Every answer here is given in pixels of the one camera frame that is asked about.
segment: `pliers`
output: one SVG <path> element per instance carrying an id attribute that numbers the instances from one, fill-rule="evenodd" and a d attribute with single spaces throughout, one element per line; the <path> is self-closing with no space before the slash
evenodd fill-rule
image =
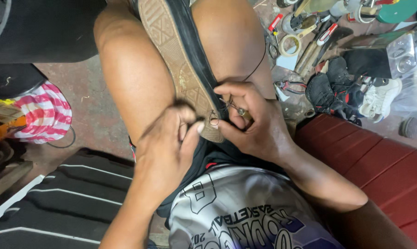
<path id="1" fill-rule="evenodd" d="M 307 85 L 302 82 L 290 82 L 290 81 L 280 81 L 276 82 L 275 85 L 279 87 L 282 91 L 289 91 L 290 93 L 294 94 L 305 94 L 305 89 L 307 88 Z M 296 91 L 290 88 L 290 86 L 302 86 L 304 91 Z"/>

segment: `white sneaker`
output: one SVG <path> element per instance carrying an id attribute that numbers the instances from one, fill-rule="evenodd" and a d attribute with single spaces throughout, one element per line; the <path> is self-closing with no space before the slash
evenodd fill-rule
<path id="1" fill-rule="evenodd" d="M 359 113 L 373 123 L 380 122 L 390 114 L 390 105 L 402 90 L 400 79 L 391 79 L 385 86 L 370 86 L 364 94 Z"/>

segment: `masking tape roll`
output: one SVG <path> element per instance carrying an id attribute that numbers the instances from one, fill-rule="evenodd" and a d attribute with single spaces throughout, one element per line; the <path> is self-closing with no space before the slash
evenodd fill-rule
<path id="1" fill-rule="evenodd" d="M 287 39 L 292 39 L 294 41 L 294 44 L 296 45 L 296 49 L 293 53 L 289 54 L 284 50 L 284 43 L 285 41 L 287 41 Z M 291 57 L 291 56 L 295 56 L 296 54 L 299 54 L 299 51 L 301 50 L 301 40 L 299 39 L 299 37 L 294 36 L 294 35 L 286 35 L 283 37 L 283 39 L 281 40 L 281 42 L 279 42 L 279 53 L 281 55 L 284 55 L 285 57 Z"/>

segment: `person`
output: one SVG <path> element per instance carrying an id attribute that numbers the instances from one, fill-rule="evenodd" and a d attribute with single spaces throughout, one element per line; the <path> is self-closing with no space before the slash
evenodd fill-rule
<path id="1" fill-rule="evenodd" d="M 214 92 L 252 120 L 229 106 L 229 121 L 201 121 L 176 102 L 169 62 L 134 13 L 132 1 L 109 0 L 95 23 L 104 77 L 136 148 L 133 181 L 101 249 L 146 247 L 155 210 L 168 217 L 173 249 L 415 247 L 364 192 L 290 138 L 246 0 L 198 0 L 191 13 L 220 82 Z M 227 141 L 200 137 L 208 125 Z"/>

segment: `white jersey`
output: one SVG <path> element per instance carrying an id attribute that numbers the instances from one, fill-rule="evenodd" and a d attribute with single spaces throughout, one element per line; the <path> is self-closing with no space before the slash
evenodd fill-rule
<path id="1" fill-rule="evenodd" d="M 255 167 L 211 169 L 173 201 L 170 248 L 343 248 L 291 184 Z"/>

